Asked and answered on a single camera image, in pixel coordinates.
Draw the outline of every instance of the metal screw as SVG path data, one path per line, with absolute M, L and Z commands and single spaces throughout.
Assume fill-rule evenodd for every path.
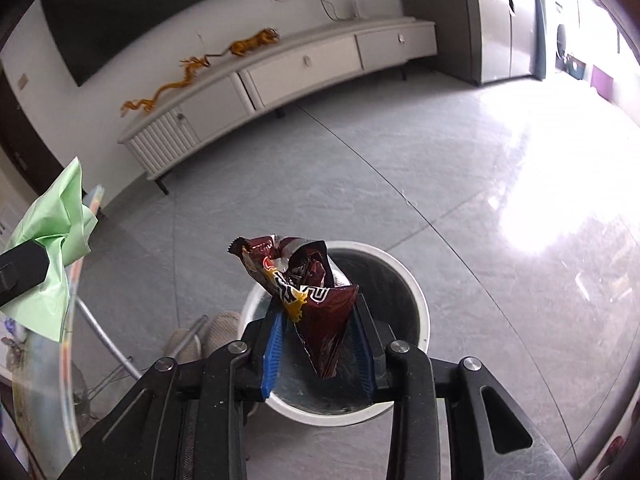
M 229 343 L 227 347 L 232 354 L 244 354 L 247 349 L 247 345 L 244 341 L 233 341 Z
M 155 362 L 154 368 L 159 372 L 168 372 L 174 367 L 174 360 L 170 357 L 161 357 Z
M 477 372 L 480 368 L 482 368 L 482 363 L 480 359 L 477 357 L 466 357 L 462 364 L 467 370 L 471 370 L 472 372 Z
M 397 354 L 406 354 L 409 351 L 409 343 L 407 341 L 402 341 L 401 339 L 396 339 L 390 346 Z

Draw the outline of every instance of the refrigerator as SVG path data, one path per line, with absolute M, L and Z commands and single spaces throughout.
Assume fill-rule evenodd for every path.
M 534 73 L 536 0 L 402 0 L 436 24 L 437 70 L 474 84 Z

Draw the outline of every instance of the crumpled green paper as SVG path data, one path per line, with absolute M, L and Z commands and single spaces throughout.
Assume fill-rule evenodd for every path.
M 65 267 L 89 253 L 87 240 L 96 223 L 94 214 L 82 204 L 82 168 L 75 158 L 31 204 L 5 248 L 37 241 L 49 255 L 47 277 L 0 310 L 29 330 L 60 342 L 69 302 Z

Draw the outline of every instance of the white rim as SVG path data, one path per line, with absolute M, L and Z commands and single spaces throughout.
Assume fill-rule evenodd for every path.
M 427 307 L 427 301 L 424 299 L 424 294 L 415 280 L 414 276 L 409 270 L 398 260 L 396 260 L 391 254 L 385 253 L 377 247 L 373 247 L 367 244 L 359 242 L 345 242 L 334 241 L 326 243 L 329 253 L 332 250 L 355 250 L 363 253 L 370 254 L 376 257 L 382 262 L 386 263 L 395 272 L 397 272 L 409 286 L 409 290 L 416 298 L 418 304 L 418 318 L 420 320 L 420 326 L 418 331 L 418 348 L 427 353 L 429 347 L 429 339 L 431 337 L 431 321 L 429 318 L 429 309 Z M 242 308 L 242 315 L 240 317 L 240 323 L 238 324 L 238 339 L 242 337 L 244 329 L 250 321 L 250 315 L 253 316 L 254 312 L 249 313 L 249 306 L 257 305 L 259 300 L 265 295 L 265 291 L 258 283 L 254 285 L 249 296 L 247 297 L 244 307 Z M 420 312 L 420 304 L 424 306 L 423 312 Z M 385 413 L 392 406 L 392 402 L 381 402 L 368 406 L 362 410 L 358 410 L 353 413 L 345 413 L 342 415 L 319 415 L 316 413 L 303 412 L 293 406 L 289 406 L 277 395 L 271 394 L 266 400 L 267 406 L 273 408 L 276 412 L 286 416 L 292 420 L 308 424 L 310 426 L 323 426 L 323 427 L 337 427 L 337 426 L 350 426 L 352 424 L 359 424 L 371 418 Z

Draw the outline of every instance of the dark red wrapper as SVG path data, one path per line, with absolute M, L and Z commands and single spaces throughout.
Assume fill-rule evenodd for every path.
M 358 286 L 334 286 L 325 243 L 276 235 L 236 238 L 229 252 L 280 298 L 316 373 L 331 377 Z

